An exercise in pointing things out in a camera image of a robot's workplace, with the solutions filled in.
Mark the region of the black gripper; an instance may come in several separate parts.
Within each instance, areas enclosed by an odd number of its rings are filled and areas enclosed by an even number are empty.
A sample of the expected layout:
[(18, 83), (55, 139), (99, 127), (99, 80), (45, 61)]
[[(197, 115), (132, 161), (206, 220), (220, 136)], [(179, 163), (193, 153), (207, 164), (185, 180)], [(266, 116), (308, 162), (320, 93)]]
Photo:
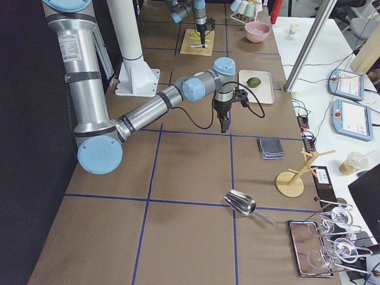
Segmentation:
[(207, 26), (211, 26), (212, 29), (215, 28), (215, 19), (213, 18), (196, 18), (195, 19), (196, 29), (197, 29), (197, 35), (200, 36), (201, 40), (201, 46), (202, 48), (205, 48), (206, 44), (206, 36), (205, 31), (207, 30)]
[(221, 133), (226, 133), (229, 130), (230, 119), (228, 118), (228, 111), (231, 109), (233, 103), (248, 102), (248, 93), (245, 90), (238, 89), (237, 87), (232, 90), (231, 98), (226, 101), (219, 101), (213, 99), (213, 108), (217, 112), (217, 118), (220, 121)]

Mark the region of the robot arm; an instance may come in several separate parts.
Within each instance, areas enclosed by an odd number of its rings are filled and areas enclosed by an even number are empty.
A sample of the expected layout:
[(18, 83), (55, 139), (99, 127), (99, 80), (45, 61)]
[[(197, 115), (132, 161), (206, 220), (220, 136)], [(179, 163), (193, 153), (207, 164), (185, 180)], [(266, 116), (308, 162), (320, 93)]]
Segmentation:
[(164, 1), (170, 10), (170, 16), (175, 23), (180, 23), (187, 16), (193, 15), (196, 24), (196, 31), (200, 36), (200, 47), (207, 48), (205, 43), (207, 27), (211, 26), (211, 29), (215, 28), (215, 20), (208, 18), (206, 13), (206, 4), (204, 0), (194, 1), (177, 1), (177, 0), (165, 0)]
[(91, 1), (43, 1), (48, 26), (58, 37), (77, 118), (74, 137), (77, 159), (89, 173), (114, 171), (123, 157), (122, 144), (129, 136), (155, 122), (184, 100), (195, 102), (212, 95), (211, 115), (221, 131), (229, 129), (228, 112), (235, 102), (248, 106), (247, 93), (235, 81), (236, 64), (221, 57), (213, 67), (193, 77), (183, 77), (163, 91), (157, 91), (159, 70), (151, 69), (143, 57), (140, 36), (131, 1), (107, 3), (122, 56), (121, 81), (125, 94), (145, 96), (135, 109), (110, 119), (96, 55), (94, 32), (97, 21)]

